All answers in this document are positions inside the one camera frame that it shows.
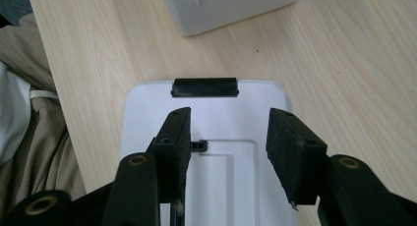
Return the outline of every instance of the white cloth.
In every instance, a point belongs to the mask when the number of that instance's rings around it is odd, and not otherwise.
[[[10,160],[30,122],[30,84],[0,62],[0,166]]]

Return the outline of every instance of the black latch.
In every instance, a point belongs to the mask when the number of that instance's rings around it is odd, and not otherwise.
[[[173,97],[233,97],[239,94],[236,78],[175,79]]]

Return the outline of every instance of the wood grain surface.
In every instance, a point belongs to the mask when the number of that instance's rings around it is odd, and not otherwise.
[[[30,1],[88,191],[114,178],[136,83],[237,77],[280,84],[329,155],[417,201],[417,0],[298,0],[191,37],[163,0]]]

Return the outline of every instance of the person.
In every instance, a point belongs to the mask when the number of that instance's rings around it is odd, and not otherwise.
[[[24,198],[86,189],[33,14],[0,28],[0,219]]]

